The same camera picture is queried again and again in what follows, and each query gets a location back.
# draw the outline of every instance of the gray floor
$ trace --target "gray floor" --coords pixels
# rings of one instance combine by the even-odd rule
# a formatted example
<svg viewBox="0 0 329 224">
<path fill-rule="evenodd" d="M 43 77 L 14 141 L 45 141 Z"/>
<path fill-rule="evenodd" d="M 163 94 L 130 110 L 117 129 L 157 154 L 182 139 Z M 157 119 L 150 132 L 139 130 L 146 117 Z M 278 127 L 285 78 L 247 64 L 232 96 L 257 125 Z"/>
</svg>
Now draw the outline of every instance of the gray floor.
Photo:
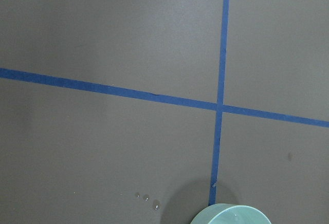
<svg viewBox="0 0 329 224">
<path fill-rule="evenodd" d="M 2 0 L 0 67 L 216 102 L 222 2 Z M 329 121 L 327 4 L 230 0 L 225 104 Z M 207 206 L 214 111 L 0 92 L 0 223 L 188 224 Z M 224 114 L 216 202 L 328 223 L 328 145 L 328 128 Z"/>
</svg>

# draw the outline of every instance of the mint green bowl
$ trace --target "mint green bowl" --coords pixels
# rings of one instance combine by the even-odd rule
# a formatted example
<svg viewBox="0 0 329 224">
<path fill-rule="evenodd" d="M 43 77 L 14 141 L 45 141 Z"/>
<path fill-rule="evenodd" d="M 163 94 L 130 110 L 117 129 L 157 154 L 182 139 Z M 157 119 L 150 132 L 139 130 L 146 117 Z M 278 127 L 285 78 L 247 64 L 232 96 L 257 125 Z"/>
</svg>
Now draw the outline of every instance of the mint green bowl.
<svg viewBox="0 0 329 224">
<path fill-rule="evenodd" d="M 191 224 L 271 224 L 271 222 L 253 207 L 218 203 L 198 213 Z"/>
</svg>

